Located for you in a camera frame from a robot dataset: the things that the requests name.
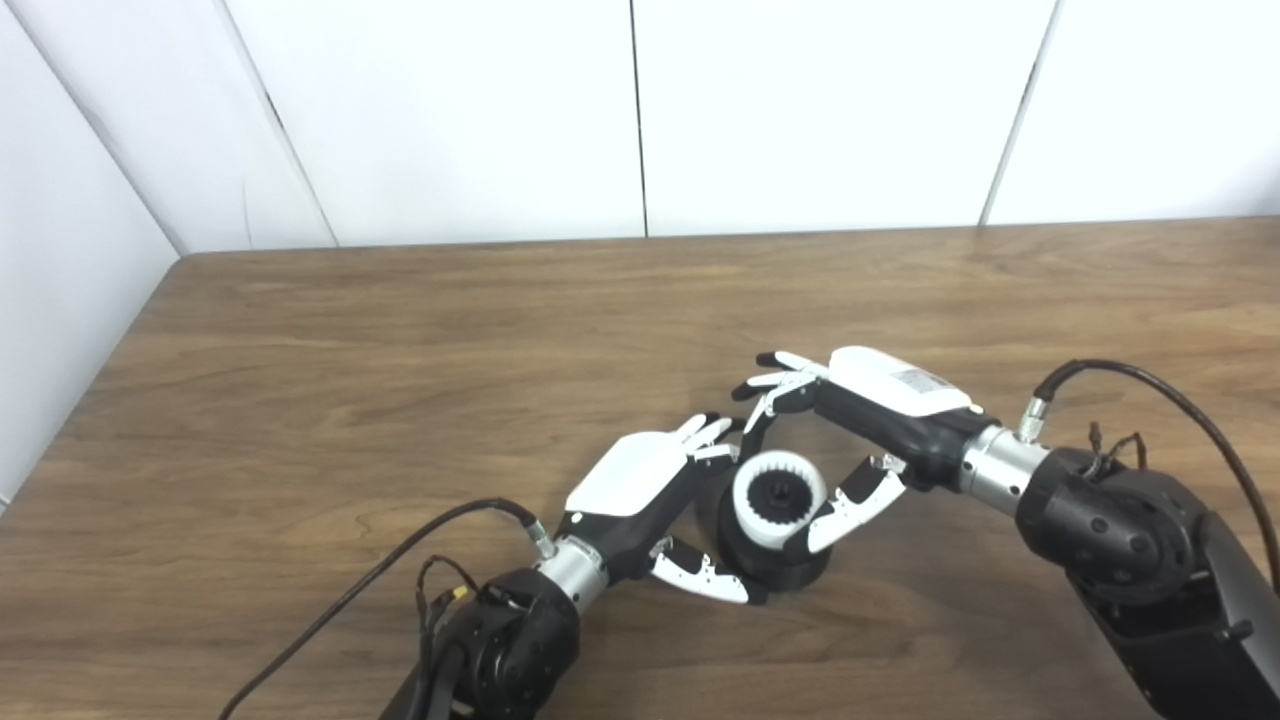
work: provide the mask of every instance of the white robotic hand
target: white robotic hand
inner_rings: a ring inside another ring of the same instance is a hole
[[[786,351],[760,355],[756,364],[780,372],[749,378],[733,389],[733,400],[759,396],[742,432],[744,460],[760,451],[765,430],[782,413],[814,410],[876,442],[874,428],[882,419],[924,418],[970,406],[969,396],[954,386],[870,347],[841,347],[832,352],[829,366]],[[893,455],[868,457],[776,550],[787,561],[801,562],[831,547],[901,497],[909,470]],[[753,512],[739,507],[744,530],[750,532],[753,520]]]
[[[741,423],[699,414],[673,432],[620,438],[570,493],[556,557],[540,564],[581,610],[605,587],[654,575],[681,589],[758,605],[764,592],[668,534],[705,483],[737,462],[722,442]]]

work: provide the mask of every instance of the panel seam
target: panel seam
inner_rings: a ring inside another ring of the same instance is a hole
[[[253,55],[248,51],[248,44],[244,42],[244,33],[241,32],[239,23],[236,22],[236,15],[232,14],[232,9],[227,5],[227,0],[214,0],[214,5],[223,17],[232,45],[236,46],[236,53],[244,64],[250,85],[253,86],[253,91],[262,105],[262,110],[266,113],[271,126],[278,131],[280,143],[284,146],[284,154],[288,156],[289,164],[293,165],[294,172],[297,172],[298,177],[302,178],[302,184],[306,187],[307,196],[311,199],[312,206],[320,215],[320,222],[324,223],[325,232],[329,233],[329,242],[332,242],[334,247],[342,247],[342,243],[338,242],[338,234],[333,231],[333,223],[329,222],[329,214],[325,213],[324,204],[320,202],[320,195],[316,192],[315,183],[311,182],[311,174],[307,173],[306,165],[302,164],[302,156],[298,155],[298,149],[293,143],[293,137],[289,135],[289,129],[284,127],[284,119],[280,118],[280,113],[275,108],[275,100],[271,99],[271,94],[268,91],[266,83],[262,81],[262,73],[259,69],[257,63],[253,60]]]
[[[636,91],[636,145],[640,151],[640,214],[644,218],[644,236],[649,237],[649,192],[644,176],[644,124],[640,114],[640,54],[636,50],[636,3],[631,8],[631,78]]]
[[[1057,27],[1057,18],[1064,1],[1053,0],[1053,9],[1050,10],[1048,22],[1044,24],[1044,35],[1041,37],[1039,49],[1036,51],[1036,60],[1032,63],[1030,72],[1027,73],[1027,85],[1023,86],[1023,96],[1018,101],[1018,111],[1014,113],[1014,122],[1009,127],[1009,137],[1005,138],[1005,147],[1000,154],[1000,161],[996,164],[996,174],[991,178],[987,200],[982,204],[982,214],[978,215],[978,227],[986,227],[991,220],[991,210],[996,205],[996,196],[1000,195],[1000,186],[1005,181],[1005,169],[1009,167],[1009,160],[1014,155],[1014,147],[1018,145],[1018,135],[1023,129],[1023,119],[1027,117],[1032,95],[1036,92],[1036,83],[1039,79],[1041,68],[1044,65],[1044,56],[1048,54],[1053,28]]]
[[[108,158],[110,158],[111,163],[115,164],[115,169],[119,170],[120,176],[124,178],[124,182],[128,183],[129,190],[133,191],[133,195],[138,199],[138,202],[142,204],[142,209],[146,210],[148,215],[151,215],[151,220],[160,229],[160,234],[163,234],[165,241],[169,242],[169,246],[173,247],[173,251],[178,255],[178,258],[186,258],[187,255],[191,255],[191,249],[187,246],[186,241],[182,240],[182,236],[178,234],[178,231],[175,231],[166,222],[164,222],[164,219],[160,217],[160,213],[156,211],[155,205],[152,205],[151,201],[147,200],[147,195],[142,192],[142,187],[138,183],[138,179],[133,176],[133,173],[129,172],[129,168],[124,163],[124,160],[120,159],[120,154],[115,147],[115,142],[111,140],[111,135],[106,132],[105,127],[102,127],[102,122],[97,118],[97,115],[88,109],[88,106],[84,104],[83,100],[81,100],[79,94],[77,94],[76,90],[72,87],[70,82],[67,79],[65,73],[63,73],[58,68],[58,64],[54,63],[52,58],[49,54],[49,50],[44,46],[44,44],[40,42],[40,38],[36,37],[36,33],[35,31],[32,31],[31,24],[27,22],[26,18],[22,17],[22,13],[14,5],[14,0],[4,0],[4,4],[6,8],[9,8],[9,12],[13,14],[14,20],[22,29],[22,33],[27,36],[27,40],[31,42],[32,47],[36,49],[36,54],[40,55],[40,59],[45,61],[45,67],[49,68],[49,72],[52,73],[54,79],[58,81],[58,85],[61,86],[63,92],[65,92],[67,97],[72,101],[72,105],[76,108],[76,111],[78,111],[81,118],[84,119],[84,123],[88,126],[88,129],[93,133],[93,137],[97,138],[99,145],[102,146],[102,150],[106,151]]]

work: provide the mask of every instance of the white wall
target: white wall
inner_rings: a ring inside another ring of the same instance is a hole
[[[333,245],[220,0],[8,0],[183,251]]]
[[[5,6],[0,492],[174,249],[974,224],[1053,3]],[[1280,3],[1059,6],[992,222],[1280,213]]]
[[[993,223],[1280,213],[1280,3],[1064,3]]]
[[[636,0],[653,234],[972,225],[1052,0]]]
[[[177,254],[0,4],[0,495]]]
[[[644,234],[627,0],[232,10],[343,245]]]

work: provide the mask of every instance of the white ring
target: white ring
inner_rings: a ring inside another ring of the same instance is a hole
[[[773,523],[760,518],[751,509],[751,503],[746,498],[746,491],[751,487],[755,478],[774,470],[783,470],[796,475],[809,486],[809,492],[813,495],[809,510],[804,516],[791,523]],[[733,475],[733,512],[737,515],[737,524],[746,533],[746,537],[751,538],[751,542],[769,550],[782,550],[787,538],[796,534],[800,528],[813,519],[813,514],[826,501],[827,483],[823,482],[822,474],[804,456],[787,450],[762,452],[744,462],[737,469],[737,474]]]

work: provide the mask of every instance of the black gear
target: black gear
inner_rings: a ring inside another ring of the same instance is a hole
[[[765,521],[788,525],[809,514],[813,491],[791,470],[767,470],[751,479],[746,502]]]

